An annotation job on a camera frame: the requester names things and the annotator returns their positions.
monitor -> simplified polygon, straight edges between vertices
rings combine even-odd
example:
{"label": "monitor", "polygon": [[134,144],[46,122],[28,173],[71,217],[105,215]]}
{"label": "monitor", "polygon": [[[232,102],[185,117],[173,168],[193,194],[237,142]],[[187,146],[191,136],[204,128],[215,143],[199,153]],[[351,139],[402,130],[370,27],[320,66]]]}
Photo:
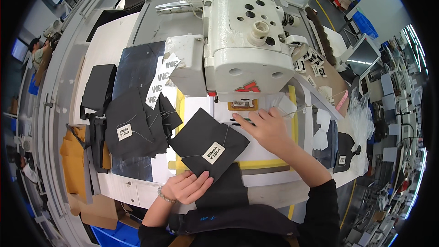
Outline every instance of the monitor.
{"label": "monitor", "polygon": [[348,57],[345,63],[362,79],[380,57],[379,49],[375,46],[372,39],[364,34],[355,44],[352,55]]}
{"label": "monitor", "polygon": [[23,43],[20,39],[16,38],[14,46],[12,47],[11,54],[13,57],[23,62],[26,57],[26,53],[28,49],[29,47],[25,43]]}

black sleeve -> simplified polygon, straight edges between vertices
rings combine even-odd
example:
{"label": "black sleeve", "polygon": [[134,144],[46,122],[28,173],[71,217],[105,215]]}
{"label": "black sleeve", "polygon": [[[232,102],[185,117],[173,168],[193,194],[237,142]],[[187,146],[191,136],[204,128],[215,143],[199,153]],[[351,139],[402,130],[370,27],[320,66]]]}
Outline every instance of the black sleeve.
{"label": "black sleeve", "polygon": [[137,235],[140,239],[140,247],[167,247],[176,238],[165,228],[145,225],[140,225]]}
{"label": "black sleeve", "polygon": [[311,188],[308,196],[305,220],[297,225],[299,246],[338,246],[340,216],[334,179]]}

finger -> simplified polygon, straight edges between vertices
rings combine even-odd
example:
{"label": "finger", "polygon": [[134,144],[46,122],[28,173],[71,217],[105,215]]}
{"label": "finger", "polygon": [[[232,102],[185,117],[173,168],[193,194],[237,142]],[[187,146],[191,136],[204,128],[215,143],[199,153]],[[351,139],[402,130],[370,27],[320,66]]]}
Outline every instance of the finger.
{"label": "finger", "polygon": [[192,174],[193,174],[193,172],[189,170],[189,171],[185,171],[179,175],[176,175],[172,178],[173,183],[177,184],[177,183],[183,181],[185,178],[190,177]]}
{"label": "finger", "polygon": [[264,120],[271,118],[271,115],[269,115],[264,109],[260,109],[258,113],[259,113],[259,116]]}
{"label": "finger", "polygon": [[175,184],[176,189],[184,189],[192,184],[195,180],[197,180],[197,176],[195,174],[192,174],[188,178],[185,178],[181,182]]}
{"label": "finger", "polygon": [[268,112],[270,113],[270,115],[274,118],[279,118],[281,117],[281,113],[277,110],[276,107],[271,107]]}
{"label": "finger", "polygon": [[249,118],[256,124],[256,126],[261,126],[264,122],[264,119],[262,119],[257,113],[253,111],[249,112]]}
{"label": "finger", "polygon": [[241,125],[241,128],[243,128],[247,133],[252,134],[252,131],[255,130],[254,126],[238,113],[233,113],[232,116],[235,121]]}
{"label": "finger", "polygon": [[196,190],[200,189],[203,183],[209,178],[209,172],[204,171],[193,183],[189,184],[186,188],[181,190],[181,195],[183,197],[188,197],[193,194]]}
{"label": "finger", "polygon": [[213,178],[208,178],[206,181],[204,181],[203,185],[201,185],[200,189],[196,190],[193,194],[189,195],[186,199],[187,204],[191,204],[192,202],[195,202],[200,197],[204,195],[204,193],[209,189],[209,187],[213,183]]}

pink tag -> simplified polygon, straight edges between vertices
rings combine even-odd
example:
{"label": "pink tag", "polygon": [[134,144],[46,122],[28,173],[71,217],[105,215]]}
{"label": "pink tag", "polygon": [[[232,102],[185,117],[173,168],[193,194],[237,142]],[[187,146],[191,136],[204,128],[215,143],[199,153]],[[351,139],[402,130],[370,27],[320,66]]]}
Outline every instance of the pink tag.
{"label": "pink tag", "polygon": [[335,108],[337,111],[342,107],[343,103],[348,98],[348,90],[346,90],[345,95],[342,97],[342,100],[337,104],[337,107]]}

red logo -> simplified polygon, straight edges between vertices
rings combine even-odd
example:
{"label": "red logo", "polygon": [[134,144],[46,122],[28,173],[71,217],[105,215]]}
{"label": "red logo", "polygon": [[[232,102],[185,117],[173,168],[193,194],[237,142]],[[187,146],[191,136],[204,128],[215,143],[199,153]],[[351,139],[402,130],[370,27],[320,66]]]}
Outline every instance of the red logo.
{"label": "red logo", "polygon": [[252,81],[249,82],[247,84],[244,85],[244,87],[239,87],[238,89],[236,89],[235,91],[252,91],[252,92],[261,92],[261,90],[259,90],[258,85],[256,85],[256,81]]}

